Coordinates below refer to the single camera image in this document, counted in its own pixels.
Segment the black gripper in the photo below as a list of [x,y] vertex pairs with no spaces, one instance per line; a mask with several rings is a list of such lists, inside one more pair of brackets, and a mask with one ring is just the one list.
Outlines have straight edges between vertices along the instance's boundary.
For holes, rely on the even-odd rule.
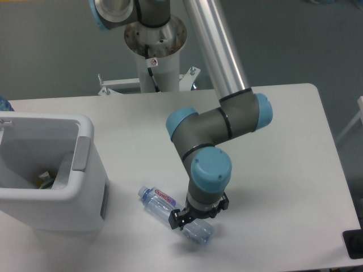
[[220,200],[212,205],[211,210],[201,211],[192,206],[187,206],[183,210],[175,209],[170,212],[168,222],[172,230],[177,228],[183,229],[186,224],[191,223],[194,219],[215,218],[222,210],[227,210],[229,207],[229,199],[223,192]]

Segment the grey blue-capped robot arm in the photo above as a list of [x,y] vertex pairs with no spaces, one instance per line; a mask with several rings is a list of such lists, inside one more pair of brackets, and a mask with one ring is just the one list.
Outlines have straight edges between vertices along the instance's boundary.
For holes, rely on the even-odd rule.
[[[128,47],[142,59],[153,92],[164,91],[156,68],[164,57],[180,50],[187,36],[183,23],[171,14],[169,1],[90,1],[97,25],[111,30],[125,26]],[[231,160],[220,143],[269,125],[273,110],[265,95],[253,93],[229,36],[220,1],[185,1],[185,9],[219,94],[220,105],[205,113],[182,108],[166,121],[189,176],[184,209],[170,212],[171,228],[183,228],[195,219],[214,218],[226,210],[225,193],[231,177]]]

